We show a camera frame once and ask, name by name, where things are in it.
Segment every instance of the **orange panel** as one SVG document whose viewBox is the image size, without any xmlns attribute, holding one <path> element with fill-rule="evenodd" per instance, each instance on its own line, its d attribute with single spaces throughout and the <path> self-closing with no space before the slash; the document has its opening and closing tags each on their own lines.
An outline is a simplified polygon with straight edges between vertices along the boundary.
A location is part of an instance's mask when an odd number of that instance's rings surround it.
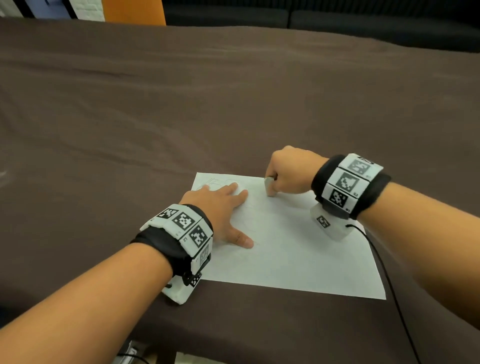
<svg viewBox="0 0 480 364">
<path fill-rule="evenodd" d="M 106 22 L 165 25 L 161 0 L 102 0 Z"/>
</svg>

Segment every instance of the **cable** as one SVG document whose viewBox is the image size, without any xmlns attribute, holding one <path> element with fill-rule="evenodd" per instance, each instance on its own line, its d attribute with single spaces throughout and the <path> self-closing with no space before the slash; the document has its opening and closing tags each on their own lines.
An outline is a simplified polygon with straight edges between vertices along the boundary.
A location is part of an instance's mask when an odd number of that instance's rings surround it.
<svg viewBox="0 0 480 364">
<path fill-rule="evenodd" d="M 141 362 L 144 362 L 145 364 L 150 364 L 147 360 L 145 360 L 145 359 L 142 358 L 141 356 L 134 355 L 134 354 L 122 353 L 122 354 L 117 354 L 117 356 L 129 356 L 129 357 L 131 357 L 131 358 L 138 359 L 138 360 L 140 360 Z"/>
<path fill-rule="evenodd" d="M 407 337 L 408 337 L 408 341 L 410 342 L 410 346 L 412 347 L 413 354 L 415 355 L 415 359 L 417 359 L 418 364 L 421 364 L 419 354 L 417 352 L 417 349 L 415 348 L 415 344 L 413 343 L 413 339 L 410 335 L 410 332 L 408 331 L 407 324 L 405 323 L 405 319 L 403 318 L 402 310 L 400 310 L 400 305 L 398 304 L 398 300 L 396 299 L 396 295 L 395 295 L 395 291 L 393 289 L 392 282 L 390 280 L 390 277 L 388 276 L 387 270 L 385 268 L 385 264 L 384 264 L 382 258 L 380 257 L 380 254 L 378 254 L 377 248 L 375 248 L 375 245 L 373 245 L 372 241 L 368 238 L 367 234 L 365 234 L 358 226 L 349 224 L 349 225 L 346 225 L 345 227 L 346 228 L 356 228 L 358 231 L 360 231 L 361 234 L 365 237 L 365 239 L 367 239 L 370 246 L 375 251 L 375 254 L 377 254 L 378 260 L 380 261 L 380 264 L 382 265 L 382 269 L 385 272 L 385 277 L 387 278 L 388 286 L 390 287 L 390 290 L 392 291 L 393 300 L 395 301 L 396 309 L 398 311 L 398 314 L 400 315 L 400 320 L 402 321 L 403 328 L 405 329 L 405 332 L 406 332 Z"/>
</svg>

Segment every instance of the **black sofa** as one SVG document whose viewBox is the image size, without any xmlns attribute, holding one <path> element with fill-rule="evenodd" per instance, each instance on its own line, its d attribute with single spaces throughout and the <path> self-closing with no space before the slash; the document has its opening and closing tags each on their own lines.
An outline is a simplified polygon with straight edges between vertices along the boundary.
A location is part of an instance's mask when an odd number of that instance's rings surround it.
<svg viewBox="0 0 480 364">
<path fill-rule="evenodd" d="M 251 25 L 480 52 L 478 0 L 164 0 L 167 25 Z"/>
</svg>

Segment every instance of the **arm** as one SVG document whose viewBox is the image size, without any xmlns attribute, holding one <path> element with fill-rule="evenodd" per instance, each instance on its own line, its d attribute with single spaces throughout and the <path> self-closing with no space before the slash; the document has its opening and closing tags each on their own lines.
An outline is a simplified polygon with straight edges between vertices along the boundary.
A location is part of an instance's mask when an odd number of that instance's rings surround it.
<svg viewBox="0 0 480 364">
<path fill-rule="evenodd" d="M 435 299 L 480 328 L 480 218 L 390 183 L 358 220 Z"/>
<path fill-rule="evenodd" d="M 253 241 L 230 224 L 233 209 L 248 196 L 246 190 L 231 195 L 236 189 L 233 183 L 217 191 L 188 191 L 180 204 L 200 208 L 216 239 L 251 248 Z M 130 244 L 1 329 L 2 362 L 111 363 L 171 278 L 170 263 L 159 251 Z"/>
</svg>

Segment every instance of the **white brick wall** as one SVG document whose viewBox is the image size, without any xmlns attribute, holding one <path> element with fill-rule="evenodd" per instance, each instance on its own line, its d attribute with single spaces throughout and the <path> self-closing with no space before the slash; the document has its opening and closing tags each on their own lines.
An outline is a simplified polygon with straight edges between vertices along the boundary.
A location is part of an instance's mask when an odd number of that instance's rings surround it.
<svg viewBox="0 0 480 364">
<path fill-rule="evenodd" d="M 0 0 L 0 14 L 2 16 L 22 17 L 22 13 L 18 10 L 13 0 Z"/>
<path fill-rule="evenodd" d="M 78 19 L 105 21 L 102 0 L 70 0 L 70 4 L 72 4 Z"/>
</svg>

